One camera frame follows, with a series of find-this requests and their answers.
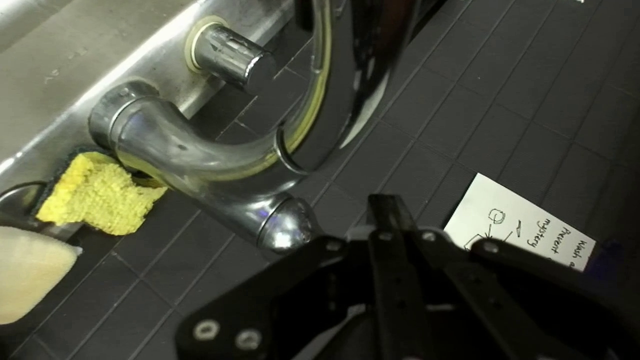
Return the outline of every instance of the faucet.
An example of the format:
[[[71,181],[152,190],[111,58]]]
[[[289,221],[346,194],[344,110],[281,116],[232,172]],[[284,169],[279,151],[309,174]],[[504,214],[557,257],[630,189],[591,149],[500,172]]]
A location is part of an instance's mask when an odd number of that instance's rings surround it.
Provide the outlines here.
[[[214,218],[269,252],[297,248],[319,226],[286,190],[330,163],[369,125],[405,47],[418,0],[297,0],[312,29],[312,79],[297,108],[262,138],[199,138],[173,104],[143,83],[111,89],[91,108],[93,140],[126,169],[186,194]],[[268,75],[263,53],[205,23],[188,43],[188,65],[251,84]]]

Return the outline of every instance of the white object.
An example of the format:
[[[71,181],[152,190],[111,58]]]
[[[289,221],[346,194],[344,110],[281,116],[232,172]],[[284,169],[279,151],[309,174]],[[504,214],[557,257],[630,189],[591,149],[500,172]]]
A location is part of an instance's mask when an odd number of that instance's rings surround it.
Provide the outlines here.
[[[595,240],[483,174],[475,174],[444,231],[460,248],[497,239],[576,271],[586,268],[595,246]]]
[[[0,324],[17,322],[67,274],[80,248],[0,226]]]

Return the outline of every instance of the paper note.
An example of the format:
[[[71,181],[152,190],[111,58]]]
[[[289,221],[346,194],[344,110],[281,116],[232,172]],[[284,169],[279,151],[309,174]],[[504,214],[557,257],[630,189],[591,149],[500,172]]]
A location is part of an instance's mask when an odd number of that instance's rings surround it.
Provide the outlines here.
[[[494,181],[475,174],[444,229],[460,248],[497,239],[583,271],[595,242]]]

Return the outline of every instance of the sponge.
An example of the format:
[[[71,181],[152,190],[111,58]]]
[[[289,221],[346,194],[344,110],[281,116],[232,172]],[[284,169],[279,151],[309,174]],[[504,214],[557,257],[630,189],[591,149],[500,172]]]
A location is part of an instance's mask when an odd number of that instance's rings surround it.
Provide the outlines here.
[[[42,222],[83,222],[111,236],[134,234],[166,186],[140,186],[109,156],[80,152],[40,207]]]

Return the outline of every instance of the faucet spout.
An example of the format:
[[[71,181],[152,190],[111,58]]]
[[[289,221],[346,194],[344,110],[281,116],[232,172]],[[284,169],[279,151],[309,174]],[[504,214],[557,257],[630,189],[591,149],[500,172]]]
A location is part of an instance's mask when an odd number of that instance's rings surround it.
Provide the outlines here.
[[[319,233],[286,194],[369,125],[415,18],[418,0],[312,0],[312,80],[299,106],[245,144],[199,138],[145,83],[109,90],[89,115],[93,140],[117,161],[193,199],[223,225],[274,252]]]

